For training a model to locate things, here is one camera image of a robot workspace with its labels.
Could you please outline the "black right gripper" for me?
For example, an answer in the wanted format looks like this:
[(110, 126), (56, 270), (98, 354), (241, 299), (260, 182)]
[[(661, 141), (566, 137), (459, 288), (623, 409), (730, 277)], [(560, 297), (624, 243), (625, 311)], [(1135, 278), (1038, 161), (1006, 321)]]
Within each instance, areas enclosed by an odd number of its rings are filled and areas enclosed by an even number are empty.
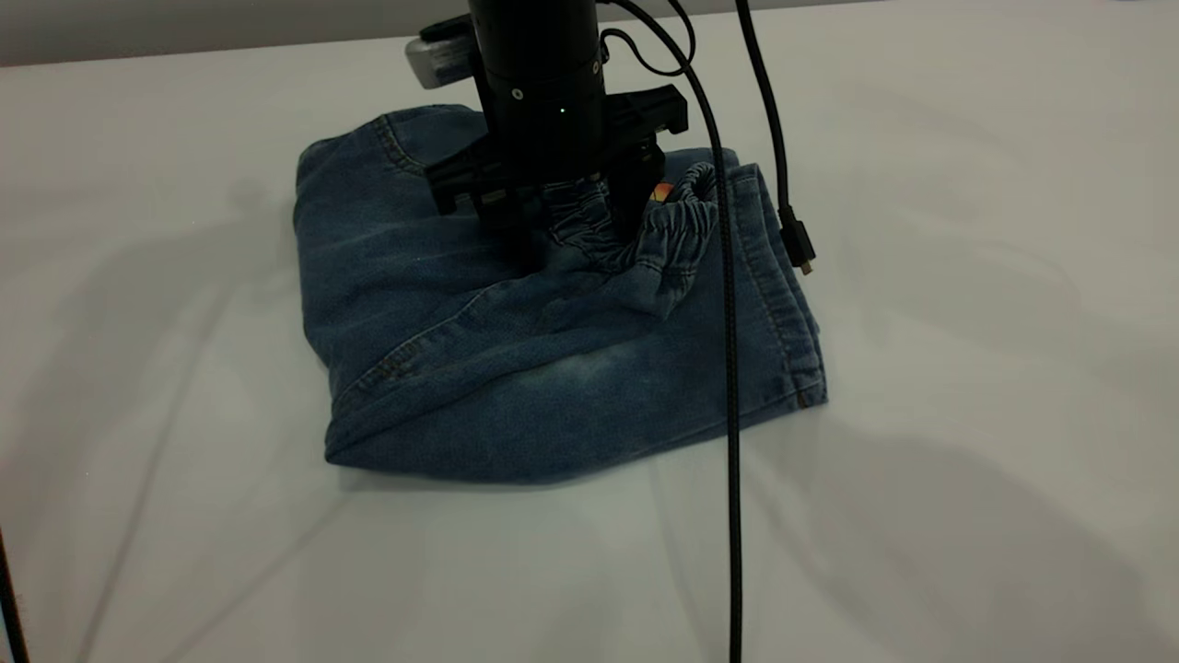
[(480, 73), (485, 137), (426, 168), (439, 214), (467, 198), (493, 217), (503, 252), (525, 273), (544, 268), (538, 227), (544, 205), (534, 188), (605, 180), (608, 238), (633, 239), (665, 172), (660, 132), (680, 134), (689, 105), (676, 87), (608, 94), (599, 73), (574, 73), (538, 87)]

